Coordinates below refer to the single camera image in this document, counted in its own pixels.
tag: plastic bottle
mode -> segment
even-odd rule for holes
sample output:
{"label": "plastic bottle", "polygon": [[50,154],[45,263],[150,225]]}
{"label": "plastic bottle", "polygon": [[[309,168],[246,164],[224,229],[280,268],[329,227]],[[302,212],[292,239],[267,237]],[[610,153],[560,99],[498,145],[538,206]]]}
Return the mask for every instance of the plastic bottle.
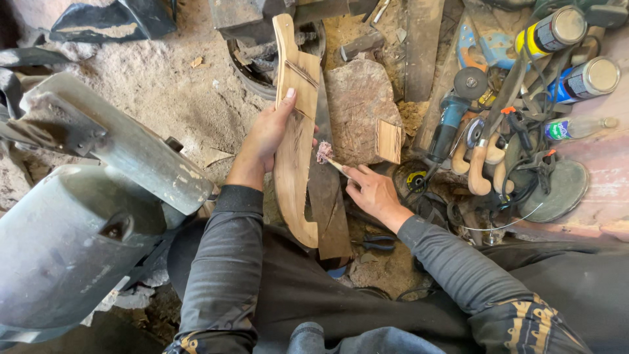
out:
{"label": "plastic bottle", "polygon": [[566,117],[546,123],[544,132],[548,140],[580,139],[605,128],[613,128],[617,124],[618,120],[612,117],[602,119]]}

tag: flap disc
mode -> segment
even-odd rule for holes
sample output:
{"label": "flap disc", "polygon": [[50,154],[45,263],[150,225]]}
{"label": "flap disc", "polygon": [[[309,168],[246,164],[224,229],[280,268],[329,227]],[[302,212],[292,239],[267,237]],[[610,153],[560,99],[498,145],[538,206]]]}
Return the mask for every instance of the flap disc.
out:
{"label": "flap disc", "polygon": [[562,217],[574,209],[587,191],[589,176],[582,164],[571,160],[557,161],[555,171],[550,174],[550,193],[545,195],[539,185],[518,210],[527,216],[541,203],[543,205],[531,216],[532,222],[549,222]]}
{"label": "flap disc", "polygon": [[468,100],[478,100],[488,87],[487,75],[477,67],[464,67],[454,76],[454,91]]}

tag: spray can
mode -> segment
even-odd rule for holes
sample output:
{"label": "spray can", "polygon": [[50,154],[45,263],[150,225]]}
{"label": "spray can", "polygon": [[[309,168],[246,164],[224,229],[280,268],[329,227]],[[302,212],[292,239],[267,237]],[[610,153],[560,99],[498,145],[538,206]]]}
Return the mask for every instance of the spray can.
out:
{"label": "spray can", "polygon": [[[583,12],[574,5],[564,6],[554,14],[528,28],[529,50],[534,59],[579,43],[586,36],[587,23]],[[516,37],[515,49],[519,53],[525,45],[524,31]]]}
{"label": "spray can", "polygon": [[[562,71],[557,89],[557,103],[572,103],[612,93],[620,81],[620,67],[606,57],[596,57]],[[548,86],[552,100],[555,83]]]}

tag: right hand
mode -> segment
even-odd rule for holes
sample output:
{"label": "right hand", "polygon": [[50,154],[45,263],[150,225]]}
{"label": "right hand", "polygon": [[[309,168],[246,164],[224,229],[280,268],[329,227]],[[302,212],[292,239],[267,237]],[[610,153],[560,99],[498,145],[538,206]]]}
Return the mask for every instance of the right hand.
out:
{"label": "right hand", "polygon": [[397,234],[402,224],[414,215],[400,204],[393,180],[389,177],[377,174],[364,165],[359,165],[357,169],[343,166],[343,170],[360,184],[358,190],[352,183],[347,183],[347,194],[356,205],[391,231]]}

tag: pink rag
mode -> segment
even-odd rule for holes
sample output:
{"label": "pink rag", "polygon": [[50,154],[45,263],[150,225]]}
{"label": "pink rag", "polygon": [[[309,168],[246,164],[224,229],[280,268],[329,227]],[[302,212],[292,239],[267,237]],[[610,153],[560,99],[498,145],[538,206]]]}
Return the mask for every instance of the pink rag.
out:
{"label": "pink rag", "polygon": [[325,164],[328,162],[328,159],[334,157],[334,151],[332,151],[332,144],[329,142],[322,141],[319,144],[319,151],[316,153],[316,162],[320,164]]}

